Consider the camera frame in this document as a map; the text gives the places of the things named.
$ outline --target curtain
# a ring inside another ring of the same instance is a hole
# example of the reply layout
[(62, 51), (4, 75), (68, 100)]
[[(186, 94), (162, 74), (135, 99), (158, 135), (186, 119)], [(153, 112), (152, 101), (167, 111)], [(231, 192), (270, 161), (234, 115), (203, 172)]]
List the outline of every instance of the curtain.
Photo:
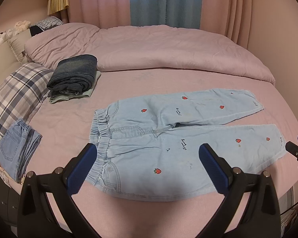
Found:
[(222, 34), (247, 48), (252, 0), (69, 0), (70, 22), (100, 28), (166, 24)]

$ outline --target blue gripper pad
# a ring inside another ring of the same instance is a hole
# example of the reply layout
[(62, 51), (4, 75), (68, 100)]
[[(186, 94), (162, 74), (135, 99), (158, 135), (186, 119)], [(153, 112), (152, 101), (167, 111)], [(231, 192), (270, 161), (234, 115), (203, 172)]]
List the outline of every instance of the blue gripper pad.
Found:
[(219, 157), (207, 143), (200, 146), (199, 158), (217, 192), (226, 196), (233, 181), (229, 164), (224, 158)]
[(88, 143), (77, 157), (74, 157), (66, 165), (63, 181), (68, 195), (78, 193), (91, 167), (97, 158), (97, 148)]

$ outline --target light green folded garment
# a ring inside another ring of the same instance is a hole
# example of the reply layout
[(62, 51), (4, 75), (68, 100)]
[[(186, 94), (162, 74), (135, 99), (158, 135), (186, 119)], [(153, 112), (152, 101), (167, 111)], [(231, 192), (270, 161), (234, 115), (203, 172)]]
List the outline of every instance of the light green folded garment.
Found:
[(101, 73), (100, 73), (99, 71), (96, 71), (96, 77), (95, 77), (94, 84), (93, 84), (93, 86), (92, 86), (89, 90), (83, 92), (83, 93), (80, 94), (80, 95), (60, 94), (59, 96), (56, 96), (56, 97), (53, 97), (53, 98), (49, 98), (50, 104), (54, 104), (54, 103), (56, 103), (57, 101), (70, 100), (70, 99), (72, 99), (72, 98), (90, 97), (91, 94), (92, 94), (93, 91), (94, 91), (94, 88), (95, 88), (95, 86), (96, 86), (96, 82), (97, 82), (98, 78), (100, 77), (100, 75), (101, 75)]

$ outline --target blue curtain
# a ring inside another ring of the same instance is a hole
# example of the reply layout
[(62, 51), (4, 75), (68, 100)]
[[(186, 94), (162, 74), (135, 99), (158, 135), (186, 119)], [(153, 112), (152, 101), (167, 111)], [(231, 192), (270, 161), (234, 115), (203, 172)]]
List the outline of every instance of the blue curtain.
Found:
[(199, 28), (202, 0), (130, 0), (132, 26)]

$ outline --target plaid fabric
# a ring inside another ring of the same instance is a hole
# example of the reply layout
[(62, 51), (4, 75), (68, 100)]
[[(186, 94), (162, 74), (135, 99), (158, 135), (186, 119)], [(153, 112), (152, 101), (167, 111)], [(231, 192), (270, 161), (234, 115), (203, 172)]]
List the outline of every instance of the plaid fabric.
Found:
[(27, 63), (0, 85), (0, 139), (19, 118), (30, 122), (47, 97), (46, 85), (52, 73), (40, 64)]
[(64, 22), (62, 22), (57, 17), (50, 16), (44, 20), (39, 21), (38, 23), (36, 23), (34, 25), (39, 26), (42, 30), (45, 31), (45, 30), (48, 30), (48, 29), (51, 29), (51, 28), (54, 28), (56, 26), (63, 25), (63, 24), (64, 24)]

